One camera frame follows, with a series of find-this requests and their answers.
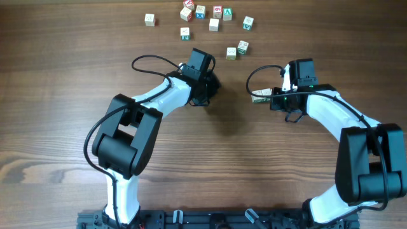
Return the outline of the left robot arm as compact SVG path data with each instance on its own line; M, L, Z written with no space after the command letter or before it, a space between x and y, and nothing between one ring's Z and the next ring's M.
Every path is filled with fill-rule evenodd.
M156 88L134 97L114 96L106 114L91 128L83 154L88 164L107 179L104 226L143 226L137 199L139 175L151 158L161 122L187 104L210 104L210 98L221 87L215 65L213 55L194 48L189 61L163 74Z

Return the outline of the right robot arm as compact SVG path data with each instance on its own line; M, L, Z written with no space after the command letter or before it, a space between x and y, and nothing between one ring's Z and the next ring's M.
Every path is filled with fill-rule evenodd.
M320 84L312 59L290 61L281 76L270 108L308 115L339 142L334 185L305 204L310 226L330 226L363 209L381 211L406 196L404 133L398 125L363 115L334 87Z

